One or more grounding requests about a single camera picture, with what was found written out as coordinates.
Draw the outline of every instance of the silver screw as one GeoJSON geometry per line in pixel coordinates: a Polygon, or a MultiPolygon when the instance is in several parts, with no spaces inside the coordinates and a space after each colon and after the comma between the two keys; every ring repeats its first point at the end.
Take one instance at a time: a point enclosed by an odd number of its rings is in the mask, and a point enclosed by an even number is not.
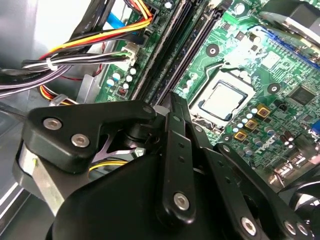
{"type": "Polygon", "coordinates": [[[224,149],[226,152],[230,153],[230,148],[228,148],[226,145],[223,145],[223,149],[224,149]]]}
{"type": "Polygon", "coordinates": [[[300,223],[297,222],[296,226],[298,227],[298,229],[300,230],[300,232],[302,232],[304,235],[308,236],[308,231],[307,229],[300,223]]]}
{"type": "Polygon", "coordinates": [[[256,226],[253,224],[253,222],[249,218],[244,216],[243,218],[241,218],[241,223],[244,229],[248,232],[248,234],[250,234],[251,236],[256,235],[257,233],[256,226]]]}
{"type": "Polygon", "coordinates": [[[178,122],[181,121],[180,118],[178,118],[177,116],[173,116],[173,118],[174,118],[174,120],[176,120],[176,121],[178,121],[178,122]]]}
{"type": "Polygon", "coordinates": [[[50,130],[59,130],[62,128],[62,123],[56,118],[47,118],[43,121],[43,126],[50,130]]]}
{"type": "Polygon", "coordinates": [[[200,133],[202,132],[202,127],[200,127],[200,126],[195,126],[195,129],[200,133]]]}
{"type": "Polygon", "coordinates": [[[175,205],[182,211],[189,209],[190,203],[188,198],[180,192],[177,192],[173,197],[175,205]]]}
{"type": "Polygon", "coordinates": [[[71,142],[73,145],[75,145],[78,148],[86,148],[90,144],[89,138],[87,138],[83,134],[75,134],[71,138],[71,142]]]}
{"type": "Polygon", "coordinates": [[[290,222],[284,221],[284,226],[292,235],[296,235],[296,230],[290,222]]]}
{"type": "Polygon", "coordinates": [[[143,107],[143,110],[144,110],[145,112],[147,112],[148,114],[152,113],[152,110],[151,110],[150,107],[148,107],[148,106],[144,106],[144,107],[143,107]]]}

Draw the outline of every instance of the motherboard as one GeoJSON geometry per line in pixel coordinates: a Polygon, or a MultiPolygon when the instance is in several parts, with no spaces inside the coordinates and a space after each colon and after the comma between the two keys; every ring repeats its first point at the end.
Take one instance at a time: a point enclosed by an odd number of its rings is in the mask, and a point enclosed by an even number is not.
{"type": "Polygon", "coordinates": [[[319,0],[146,2],[154,23],[142,45],[118,44],[131,60],[105,70],[96,102],[161,105],[175,91],[213,145],[228,143],[276,191],[316,166],[319,0]]]}

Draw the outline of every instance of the capacitor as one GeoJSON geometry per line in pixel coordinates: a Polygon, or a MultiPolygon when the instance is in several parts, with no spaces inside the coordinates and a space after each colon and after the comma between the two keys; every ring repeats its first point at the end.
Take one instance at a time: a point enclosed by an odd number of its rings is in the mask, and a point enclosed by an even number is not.
{"type": "Polygon", "coordinates": [[[244,124],[242,122],[239,122],[237,125],[236,125],[239,129],[242,129],[244,127],[244,124]]]}
{"type": "Polygon", "coordinates": [[[125,77],[125,80],[128,82],[128,83],[131,83],[133,81],[133,77],[131,75],[128,75],[125,77]]]}
{"type": "Polygon", "coordinates": [[[193,80],[188,80],[188,81],[186,81],[186,85],[188,86],[188,87],[191,87],[192,85],[194,84],[194,81],[193,80]]]}
{"type": "Polygon", "coordinates": [[[231,129],[232,129],[232,132],[234,132],[234,133],[239,132],[239,128],[237,128],[236,125],[232,125],[232,126],[231,126],[231,129]]]}
{"type": "Polygon", "coordinates": [[[243,151],[247,156],[252,156],[254,154],[254,151],[252,151],[251,147],[249,146],[244,147],[243,151]]]}
{"type": "Polygon", "coordinates": [[[122,87],[123,87],[124,89],[129,89],[129,84],[125,82],[125,83],[122,85],[122,87]]]}
{"type": "Polygon", "coordinates": [[[264,131],[269,135],[269,136],[273,136],[276,134],[276,131],[271,127],[271,126],[266,126],[264,128],[264,131]]]}
{"type": "Polygon", "coordinates": [[[241,118],[241,122],[243,122],[244,124],[246,124],[248,121],[249,120],[245,116],[241,118]]]}
{"type": "Polygon", "coordinates": [[[137,69],[135,69],[134,67],[130,68],[129,73],[131,75],[136,75],[137,74],[137,69]]]}
{"type": "Polygon", "coordinates": [[[111,78],[109,78],[107,81],[106,81],[106,84],[109,86],[109,87],[113,87],[115,85],[115,81],[111,78]]]}
{"type": "Polygon", "coordinates": [[[121,79],[121,74],[119,72],[114,72],[112,77],[114,80],[119,81],[121,79]]]}
{"type": "Polygon", "coordinates": [[[286,146],[290,144],[290,142],[288,141],[288,139],[286,138],[285,135],[281,135],[281,136],[279,137],[279,139],[280,139],[280,141],[283,142],[283,144],[286,145],[286,146]]]}
{"type": "Polygon", "coordinates": [[[249,110],[251,111],[251,113],[256,114],[258,112],[258,108],[256,108],[255,106],[250,106],[249,110]]]}
{"type": "Polygon", "coordinates": [[[249,40],[251,42],[253,42],[253,44],[257,45],[257,44],[259,44],[261,42],[261,37],[259,37],[259,36],[257,36],[257,35],[252,33],[249,36],[249,40]]]}
{"type": "Polygon", "coordinates": [[[245,12],[245,10],[246,10],[246,6],[243,3],[238,3],[234,7],[234,12],[235,12],[236,15],[243,14],[245,12]]]}
{"type": "Polygon", "coordinates": [[[252,119],[254,117],[254,115],[249,110],[245,111],[244,114],[247,119],[252,119]]]}
{"type": "Polygon", "coordinates": [[[254,143],[255,145],[257,145],[258,147],[261,147],[261,146],[263,145],[263,142],[261,141],[260,137],[255,137],[255,138],[253,139],[253,143],[254,143]]]}
{"type": "Polygon", "coordinates": [[[284,131],[283,134],[285,135],[286,139],[288,139],[289,142],[292,142],[295,139],[294,136],[292,136],[290,131],[284,131]]]}

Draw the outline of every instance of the green circuit board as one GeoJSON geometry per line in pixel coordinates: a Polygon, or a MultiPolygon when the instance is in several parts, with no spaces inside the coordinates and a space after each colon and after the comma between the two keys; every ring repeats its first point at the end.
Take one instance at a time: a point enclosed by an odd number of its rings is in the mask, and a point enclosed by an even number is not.
{"type": "MultiPolygon", "coordinates": [[[[254,161],[256,166],[272,169],[279,161],[286,161],[290,149],[278,138],[274,138],[269,148],[258,151],[260,147],[254,144],[253,139],[259,137],[263,143],[267,142],[271,137],[264,131],[266,127],[271,127],[279,135],[286,130],[291,131],[294,136],[308,135],[306,126],[315,123],[320,116],[320,71],[268,37],[262,37],[261,42],[255,46],[257,49],[252,50],[255,44],[249,40],[252,33],[250,29],[261,24],[262,20],[258,13],[266,2],[235,0],[189,65],[175,92],[190,103],[207,80],[206,70],[222,61],[230,61],[237,68],[246,71],[256,94],[247,107],[238,113],[222,132],[207,130],[207,135],[213,145],[217,142],[226,142],[247,162],[254,161]],[[239,3],[245,5],[245,11],[241,15],[236,15],[235,7],[239,3]],[[239,33],[243,33],[244,36],[239,38],[239,33]],[[214,57],[208,56],[206,52],[207,47],[212,44],[219,47],[219,54],[214,57]],[[280,90],[277,93],[268,92],[268,87],[274,83],[280,86],[280,90]],[[305,105],[297,104],[290,98],[290,95],[296,89],[301,89],[301,86],[314,94],[305,105]],[[287,110],[282,111],[275,106],[275,100],[284,102],[287,110]],[[235,139],[236,133],[233,132],[232,126],[241,123],[244,112],[249,106],[259,104],[263,104],[270,111],[268,117],[264,119],[254,117],[253,120],[258,123],[255,131],[241,129],[247,135],[245,140],[235,139]],[[250,147],[254,154],[246,155],[243,151],[245,147],[250,147]]],[[[320,7],[319,1],[309,2],[320,7]]],[[[214,75],[214,71],[218,70],[212,69],[209,74],[214,75]]]]}

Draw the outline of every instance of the ram slot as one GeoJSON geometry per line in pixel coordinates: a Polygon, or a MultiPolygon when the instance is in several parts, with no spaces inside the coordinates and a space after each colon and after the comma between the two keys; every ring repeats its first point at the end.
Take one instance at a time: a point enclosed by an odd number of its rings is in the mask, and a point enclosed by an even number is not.
{"type": "Polygon", "coordinates": [[[161,105],[167,94],[175,88],[213,27],[231,4],[232,0],[224,0],[217,7],[212,5],[206,7],[153,94],[150,101],[151,105],[161,105]]]}

